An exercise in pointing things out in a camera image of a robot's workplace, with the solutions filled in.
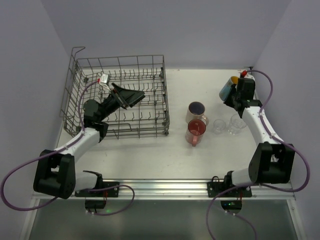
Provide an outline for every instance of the gray wall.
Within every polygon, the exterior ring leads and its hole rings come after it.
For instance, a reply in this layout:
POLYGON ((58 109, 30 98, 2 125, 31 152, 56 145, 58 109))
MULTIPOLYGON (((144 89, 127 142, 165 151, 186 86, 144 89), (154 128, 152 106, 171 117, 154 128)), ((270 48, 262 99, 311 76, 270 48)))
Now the gray wall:
MULTIPOLYGON (((68 55, 39 0, 1 1, 0 179, 17 165, 55 147, 68 55)), ((8 200, 29 207, 36 164, 5 185, 8 200)), ((0 201, 1 239, 18 239, 26 213, 0 201)))
POLYGON ((42 0, 67 52, 164 54, 170 68, 252 66, 290 0, 42 0))
MULTIPOLYGON (((309 239, 319 239, 320 183, 320 1, 292 0, 254 68, 265 71, 274 82, 273 98, 266 108, 277 133, 301 150, 311 166, 311 180, 296 193, 299 212, 309 239)), ((268 81, 256 75, 258 95, 269 93, 268 81)), ((299 187, 306 171, 296 157, 291 176, 299 187)))

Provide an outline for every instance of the clear glass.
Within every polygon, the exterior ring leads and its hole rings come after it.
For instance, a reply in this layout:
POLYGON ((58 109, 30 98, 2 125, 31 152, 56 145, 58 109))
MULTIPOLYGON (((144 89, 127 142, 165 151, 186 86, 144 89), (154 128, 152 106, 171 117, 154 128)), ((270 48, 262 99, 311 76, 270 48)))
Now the clear glass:
POLYGON ((226 122, 222 119, 217 119, 213 122, 213 132, 215 134, 222 134, 226 130, 226 122))
POLYGON ((232 135, 237 135, 246 126, 247 124, 245 123, 245 121, 243 121, 238 114, 235 114, 230 118, 230 122, 228 125, 228 132, 232 135))

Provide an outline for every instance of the red glass mug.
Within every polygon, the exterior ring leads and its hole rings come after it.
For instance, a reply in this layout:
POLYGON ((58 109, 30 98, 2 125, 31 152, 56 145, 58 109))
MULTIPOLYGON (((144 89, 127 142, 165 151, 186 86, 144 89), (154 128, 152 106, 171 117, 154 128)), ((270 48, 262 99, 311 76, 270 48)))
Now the red glass mug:
POLYGON ((201 142, 202 137, 206 131, 206 124, 199 119, 193 119, 188 123, 185 139, 188 143, 195 147, 201 142))

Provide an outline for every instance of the white tabletop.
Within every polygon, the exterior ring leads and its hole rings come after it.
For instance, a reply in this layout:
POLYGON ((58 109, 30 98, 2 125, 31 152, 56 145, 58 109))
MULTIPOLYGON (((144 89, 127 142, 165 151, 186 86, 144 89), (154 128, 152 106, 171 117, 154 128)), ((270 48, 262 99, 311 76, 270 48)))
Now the white tabletop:
MULTIPOLYGON (((219 91, 240 70, 166 70, 170 127, 168 136, 105 138, 77 163, 76 170, 95 171, 106 179, 209 179, 247 168, 256 143, 246 127, 239 135, 213 133, 213 122, 229 122, 236 111, 219 98, 219 91), (185 140, 188 105, 205 105, 210 123, 202 142, 192 147, 185 140)), ((71 139, 62 130, 59 146, 71 139)))

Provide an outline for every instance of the wire dish rack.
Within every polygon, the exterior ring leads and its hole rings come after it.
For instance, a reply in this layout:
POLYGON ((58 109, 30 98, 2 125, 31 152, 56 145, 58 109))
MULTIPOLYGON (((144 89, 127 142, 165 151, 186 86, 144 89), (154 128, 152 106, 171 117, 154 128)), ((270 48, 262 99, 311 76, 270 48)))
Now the wire dish rack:
MULTIPOLYGON (((110 114, 103 122, 109 124, 106 137, 158 137, 169 134, 168 92, 163 55, 76 58, 85 47, 71 51, 65 80, 60 116, 63 128, 71 136, 81 130, 78 104, 85 87, 97 81, 102 73, 110 75, 110 84, 131 90, 141 90, 145 98, 132 108, 110 114)), ((108 93, 99 84, 93 85, 83 96, 80 105, 89 99, 102 102, 108 93)))

